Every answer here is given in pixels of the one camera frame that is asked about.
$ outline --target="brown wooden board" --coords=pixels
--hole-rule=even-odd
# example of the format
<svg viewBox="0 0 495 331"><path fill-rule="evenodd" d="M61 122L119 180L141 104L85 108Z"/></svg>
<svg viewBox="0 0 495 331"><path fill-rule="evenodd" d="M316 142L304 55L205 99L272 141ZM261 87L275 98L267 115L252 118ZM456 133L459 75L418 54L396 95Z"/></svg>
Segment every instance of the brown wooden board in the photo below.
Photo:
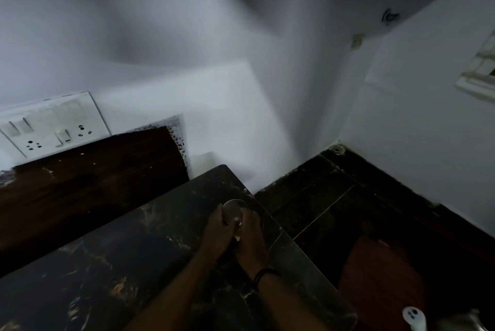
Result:
<svg viewBox="0 0 495 331"><path fill-rule="evenodd" d="M15 180L0 188L0 277L188 180L165 127L16 167Z"/></svg>

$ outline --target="marble tabletop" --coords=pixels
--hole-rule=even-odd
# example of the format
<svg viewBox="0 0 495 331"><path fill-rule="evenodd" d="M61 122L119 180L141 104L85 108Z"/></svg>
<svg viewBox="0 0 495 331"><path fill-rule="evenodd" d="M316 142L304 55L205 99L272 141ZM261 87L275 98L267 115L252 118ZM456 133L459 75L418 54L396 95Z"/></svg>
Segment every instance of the marble tabletop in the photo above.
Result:
<svg viewBox="0 0 495 331"><path fill-rule="evenodd" d="M0 330L122 329L188 262L208 216L229 199L260 215L275 267L311 309L333 330L351 330L350 305L226 165L0 279ZM204 279L191 313L189 329L272 329L231 252Z"/></svg>

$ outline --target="tiled floor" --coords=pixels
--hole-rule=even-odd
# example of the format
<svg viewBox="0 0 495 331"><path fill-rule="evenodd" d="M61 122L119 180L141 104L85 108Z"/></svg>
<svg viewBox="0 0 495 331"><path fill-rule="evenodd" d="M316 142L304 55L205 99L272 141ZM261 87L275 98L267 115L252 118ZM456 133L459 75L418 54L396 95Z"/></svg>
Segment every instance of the tiled floor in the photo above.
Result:
<svg viewBox="0 0 495 331"><path fill-rule="evenodd" d="M256 197L335 287L339 287L356 241L365 236L372 243L389 247L422 278L424 285L419 292L426 293L424 307L430 319L477 308L485 326L490 329L493 325L491 309L495 304L483 296L495 290L488 283L493 266L383 203L325 156L310 159ZM371 270L372 263L364 266L352 269L365 272ZM405 275L404 270L393 272L391 267L375 271L373 275L378 276L374 281L387 280L380 275ZM378 299L381 295L378 291L373 296ZM358 316L364 310L356 309Z"/></svg>

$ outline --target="small wall switch plate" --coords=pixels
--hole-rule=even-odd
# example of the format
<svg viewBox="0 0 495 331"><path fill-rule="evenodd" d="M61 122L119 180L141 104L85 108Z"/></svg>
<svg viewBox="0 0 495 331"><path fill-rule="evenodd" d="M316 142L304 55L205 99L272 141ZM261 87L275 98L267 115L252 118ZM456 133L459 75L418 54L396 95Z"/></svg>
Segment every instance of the small wall switch plate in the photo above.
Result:
<svg viewBox="0 0 495 331"><path fill-rule="evenodd" d="M21 154L17 165L110 136L88 92L2 110L0 131Z"/></svg>
<svg viewBox="0 0 495 331"><path fill-rule="evenodd" d="M355 34L350 42L350 49L355 51L361 47L363 44L364 34Z"/></svg>

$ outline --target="wristband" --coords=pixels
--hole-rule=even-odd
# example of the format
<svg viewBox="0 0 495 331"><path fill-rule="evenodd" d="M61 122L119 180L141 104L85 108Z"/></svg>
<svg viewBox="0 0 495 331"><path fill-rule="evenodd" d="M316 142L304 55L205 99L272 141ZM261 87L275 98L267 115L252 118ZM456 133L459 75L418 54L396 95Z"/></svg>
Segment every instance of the wristband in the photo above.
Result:
<svg viewBox="0 0 495 331"><path fill-rule="evenodd" d="M252 285L253 285L254 290L256 292L258 291L258 283L259 283L259 281L261 280L261 278L263 278L263 275L265 275L266 273L271 273L273 275L282 277L282 275L280 275L280 272L278 272L275 269L264 268L264 269L259 270L258 273L256 274L256 276L254 277L253 281L252 281Z"/></svg>

